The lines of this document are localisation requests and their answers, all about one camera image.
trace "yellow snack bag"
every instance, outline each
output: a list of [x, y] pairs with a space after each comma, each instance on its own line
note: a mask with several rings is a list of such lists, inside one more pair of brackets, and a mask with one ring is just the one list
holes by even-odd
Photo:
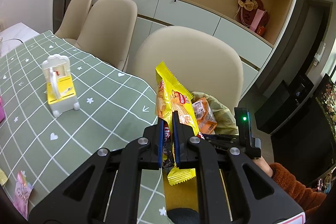
[[[173, 131], [173, 112], [177, 111], [181, 123], [191, 126], [194, 135], [199, 135], [199, 129], [191, 104], [192, 94], [175, 78], [164, 62], [156, 67], [157, 99], [155, 113], [168, 123]], [[168, 174], [170, 185], [174, 185], [196, 176], [195, 169], [179, 169], [176, 165]]]

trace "pink object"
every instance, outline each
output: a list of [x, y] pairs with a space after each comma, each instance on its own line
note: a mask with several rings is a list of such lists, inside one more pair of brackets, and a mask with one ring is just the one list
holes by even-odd
[[255, 14], [254, 19], [252, 21], [252, 24], [250, 26], [250, 30], [255, 32], [255, 30], [257, 29], [257, 27], [260, 23], [260, 20], [263, 18], [265, 13], [266, 13], [266, 11], [262, 11], [260, 9], [257, 10], [257, 13]]
[[0, 97], [0, 122], [6, 117], [5, 110], [3, 109], [2, 99]]
[[32, 190], [33, 187], [27, 182], [24, 172], [19, 171], [16, 179], [13, 204], [25, 219], [28, 218], [28, 198]]

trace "dining table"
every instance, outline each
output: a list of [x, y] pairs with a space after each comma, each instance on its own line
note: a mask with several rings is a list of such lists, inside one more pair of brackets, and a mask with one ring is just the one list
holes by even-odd
[[[41, 65], [53, 54], [70, 60], [80, 109], [55, 118], [47, 103]], [[51, 31], [20, 44], [0, 58], [0, 169], [13, 201], [22, 171], [31, 183], [29, 212], [102, 147], [124, 148], [157, 122], [156, 94], [141, 78], [75, 48]], [[161, 170], [143, 170], [137, 223], [172, 223], [167, 217]]]

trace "yellow toy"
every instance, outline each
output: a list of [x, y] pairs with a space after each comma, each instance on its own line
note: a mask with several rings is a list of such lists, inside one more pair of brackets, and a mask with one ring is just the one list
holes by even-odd
[[47, 81], [47, 99], [55, 118], [70, 109], [79, 110], [79, 102], [70, 73], [70, 61], [65, 55], [50, 55], [42, 64]]

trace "orange sweater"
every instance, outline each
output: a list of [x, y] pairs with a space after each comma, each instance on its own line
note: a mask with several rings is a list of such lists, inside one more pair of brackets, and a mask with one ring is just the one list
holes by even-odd
[[308, 219], [324, 201], [326, 194], [306, 188], [279, 163], [271, 164], [270, 167], [273, 169], [273, 180], [303, 208]]

